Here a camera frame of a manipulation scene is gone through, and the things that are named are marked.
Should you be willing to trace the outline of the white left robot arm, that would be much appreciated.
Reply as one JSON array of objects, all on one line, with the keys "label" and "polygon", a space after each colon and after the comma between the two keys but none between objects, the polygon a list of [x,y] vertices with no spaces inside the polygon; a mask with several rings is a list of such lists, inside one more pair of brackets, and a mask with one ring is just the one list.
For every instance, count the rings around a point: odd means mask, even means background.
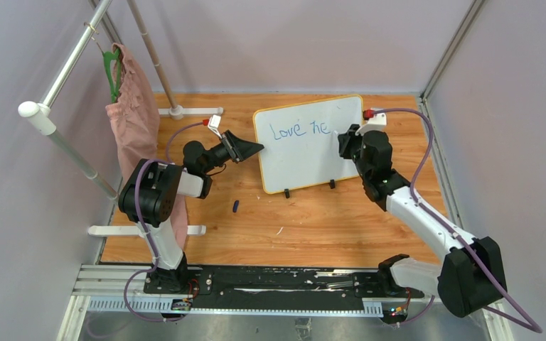
[{"label": "white left robot arm", "polygon": [[213,179],[210,174],[228,161],[240,163],[264,149],[262,144],[221,134],[219,144],[206,149],[199,141],[183,147],[183,163],[175,165],[141,159],[119,196],[119,210],[139,225],[149,245],[153,269],[151,282],[172,293],[184,292],[189,284],[186,255],[174,235],[172,214],[178,196],[204,199]]}]

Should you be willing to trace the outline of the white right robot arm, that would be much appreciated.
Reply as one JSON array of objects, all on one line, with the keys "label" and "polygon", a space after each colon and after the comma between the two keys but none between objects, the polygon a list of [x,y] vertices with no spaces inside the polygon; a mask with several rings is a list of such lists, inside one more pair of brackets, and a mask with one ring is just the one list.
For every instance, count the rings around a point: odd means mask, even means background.
[{"label": "white right robot arm", "polygon": [[440,298],[459,318],[502,299],[507,286],[498,244],[490,237],[477,238],[463,231],[428,206],[392,167],[387,134],[359,130],[353,124],[338,135],[339,156],[355,164],[368,199],[403,221],[441,261],[436,266],[398,254],[380,262],[380,292],[393,297],[405,288],[414,289]]}]

